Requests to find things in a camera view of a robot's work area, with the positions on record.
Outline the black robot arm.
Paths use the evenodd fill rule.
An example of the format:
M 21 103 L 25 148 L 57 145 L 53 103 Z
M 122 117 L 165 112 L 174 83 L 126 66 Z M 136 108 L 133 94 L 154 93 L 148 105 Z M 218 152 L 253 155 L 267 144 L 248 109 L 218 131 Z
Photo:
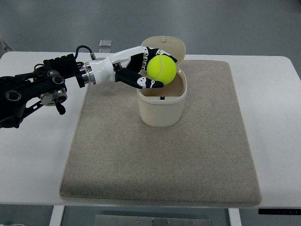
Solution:
M 69 54 L 37 64 L 34 71 L 0 79 L 0 126 L 18 128 L 24 118 L 42 106 L 55 106 L 65 114 L 65 81 L 75 77 L 82 88 L 87 82 L 83 62 Z

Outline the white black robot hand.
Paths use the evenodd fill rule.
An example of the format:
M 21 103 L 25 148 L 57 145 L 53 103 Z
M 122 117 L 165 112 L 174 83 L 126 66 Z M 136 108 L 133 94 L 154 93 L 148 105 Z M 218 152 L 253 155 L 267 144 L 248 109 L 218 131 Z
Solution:
M 92 61 L 83 64 L 80 68 L 84 84 L 101 84 L 105 81 L 122 82 L 137 89 L 156 89 L 164 87 L 165 83 L 142 76 L 149 62 L 157 57 L 164 56 L 174 64 L 177 59 L 159 48 L 137 46 L 107 56 L 104 60 L 96 60 L 93 53 Z

